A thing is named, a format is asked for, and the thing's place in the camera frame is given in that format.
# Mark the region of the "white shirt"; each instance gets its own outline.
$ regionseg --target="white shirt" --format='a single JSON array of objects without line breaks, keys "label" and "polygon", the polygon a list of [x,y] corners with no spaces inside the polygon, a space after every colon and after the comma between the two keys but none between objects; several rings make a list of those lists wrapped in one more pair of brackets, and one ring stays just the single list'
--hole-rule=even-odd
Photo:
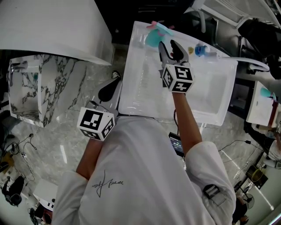
[{"label": "white shirt", "polygon": [[269,154],[268,156],[272,159],[272,160],[281,160],[281,154],[279,152],[278,146],[277,146],[277,141],[273,141],[272,145],[269,148]]},{"label": "white shirt", "polygon": [[[121,117],[106,138],[89,181],[65,172],[52,225],[227,225],[236,196],[212,142],[195,145],[186,171],[169,137],[154,119]],[[219,187],[224,203],[206,198]]]}]

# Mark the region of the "sink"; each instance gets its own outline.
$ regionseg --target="sink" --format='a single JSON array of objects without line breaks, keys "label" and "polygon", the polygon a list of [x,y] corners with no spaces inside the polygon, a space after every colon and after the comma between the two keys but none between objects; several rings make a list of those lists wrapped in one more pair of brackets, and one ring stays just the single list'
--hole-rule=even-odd
[{"label": "sink", "polygon": [[[135,22],[123,77],[119,112],[127,115],[173,119],[172,93],[162,86],[159,70],[161,62],[158,48],[145,45],[149,24]],[[172,52],[170,40],[178,42],[188,52],[189,47],[207,45],[211,52],[227,57],[223,52],[191,36],[173,31],[165,36],[164,44]],[[195,83],[186,97],[195,120],[221,126],[231,99],[237,61],[209,62],[207,58],[189,55]]]}]

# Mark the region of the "yellow object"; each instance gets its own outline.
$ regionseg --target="yellow object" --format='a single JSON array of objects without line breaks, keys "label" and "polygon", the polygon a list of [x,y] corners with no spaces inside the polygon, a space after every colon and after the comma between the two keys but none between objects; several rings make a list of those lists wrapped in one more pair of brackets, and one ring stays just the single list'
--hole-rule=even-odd
[{"label": "yellow object", "polygon": [[194,52],[194,48],[193,47],[188,47],[188,53],[192,54]]},{"label": "yellow object", "polygon": [[262,176],[263,176],[263,172],[260,169],[256,168],[256,171],[252,174],[251,180],[253,182],[257,182],[261,179]]},{"label": "yellow object", "polygon": [[5,170],[3,171],[4,174],[8,171],[8,169],[9,169],[10,167],[13,167],[13,166],[14,166],[14,160],[13,160],[13,158],[11,157],[11,154],[10,154],[9,152],[5,154],[5,156],[2,158],[1,162],[7,162],[7,163],[9,163],[9,167],[7,167],[7,169],[5,169]]}]

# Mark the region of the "display screen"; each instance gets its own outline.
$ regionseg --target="display screen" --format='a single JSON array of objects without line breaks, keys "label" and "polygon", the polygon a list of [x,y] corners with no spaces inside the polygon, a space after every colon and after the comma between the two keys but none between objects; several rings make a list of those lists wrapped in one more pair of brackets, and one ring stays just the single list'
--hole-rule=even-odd
[{"label": "display screen", "polygon": [[183,156],[184,151],[183,151],[183,147],[181,145],[180,137],[176,134],[173,134],[173,133],[170,133],[169,137],[170,137],[170,141],[171,141],[172,146],[175,149],[177,155]]}]

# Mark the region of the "marble floor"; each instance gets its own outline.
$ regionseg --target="marble floor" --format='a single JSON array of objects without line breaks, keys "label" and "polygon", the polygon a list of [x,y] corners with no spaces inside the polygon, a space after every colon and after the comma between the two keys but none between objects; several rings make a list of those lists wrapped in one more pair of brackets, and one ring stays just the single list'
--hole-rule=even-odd
[{"label": "marble floor", "polygon": [[[80,104],[56,117],[45,128],[26,122],[21,122],[13,128],[12,133],[20,141],[33,133],[34,137],[31,143],[37,148],[35,150],[30,144],[26,144],[23,150],[25,142],[22,142],[20,148],[26,155],[27,163],[20,154],[13,157],[16,169],[27,177],[26,181],[31,181],[24,189],[24,194],[31,194],[41,178],[58,184],[64,171],[76,169],[88,142],[88,138],[83,136],[76,128],[79,109],[85,105],[97,85],[111,78],[112,70],[118,70],[123,74],[125,63],[126,52],[117,50],[112,66],[89,64],[85,86],[83,87],[83,101]],[[159,122],[167,133],[177,133],[174,121],[161,120]],[[243,122],[241,118],[227,112],[221,127],[200,123],[198,126],[203,140],[214,142],[218,150],[234,140],[250,140],[253,145],[256,145],[256,142],[243,131]],[[248,145],[245,142],[235,142],[220,151],[233,186],[239,180],[244,179],[248,167],[261,153],[253,145]],[[32,181],[33,176],[30,170],[34,174],[35,181]]]}]

